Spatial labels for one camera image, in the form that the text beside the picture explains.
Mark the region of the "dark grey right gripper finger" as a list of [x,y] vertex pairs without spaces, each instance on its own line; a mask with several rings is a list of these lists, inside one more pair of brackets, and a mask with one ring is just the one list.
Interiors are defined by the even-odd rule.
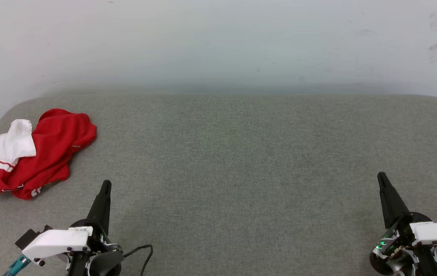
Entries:
[[395,190],[385,172],[378,173],[379,195],[385,229],[389,229],[393,223],[391,197]]
[[404,201],[401,199],[399,193],[397,192],[397,190],[395,189],[392,197],[391,197],[391,207],[392,207],[392,212],[393,212],[393,222],[397,221],[399,219],[399,217],[401,217],[402,215],[406,215],[407,213],[409,213],[409,210],[406,206],[406,204],[404,204]]

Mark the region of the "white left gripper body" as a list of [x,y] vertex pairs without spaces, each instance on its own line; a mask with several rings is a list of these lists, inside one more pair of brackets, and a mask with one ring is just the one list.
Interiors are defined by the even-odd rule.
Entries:
[[103,227],[89,219],[76,221],[66,230],[47,225],[42,232],[29,230],[25,235],[21,250],[27,259],[42,266],[46,258],[57,256],[66,262],[69,276],[89,276],[94,258],[109,252]]

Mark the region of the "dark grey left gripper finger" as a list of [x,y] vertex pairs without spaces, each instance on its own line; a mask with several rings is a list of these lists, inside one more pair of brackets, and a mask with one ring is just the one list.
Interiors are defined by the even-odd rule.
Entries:
[[109,222],[110,222],[110,192],[112,189],[112,183],[110,180],[105,180],[100,189],[101,196],[101,211],[100,223],[106,234],[109,234]]
[[98,222],[100,225],[105,225],[107,211],[107,180],[104,180],[100,192],[94,199],[94,202],[89,210],[87,219]]

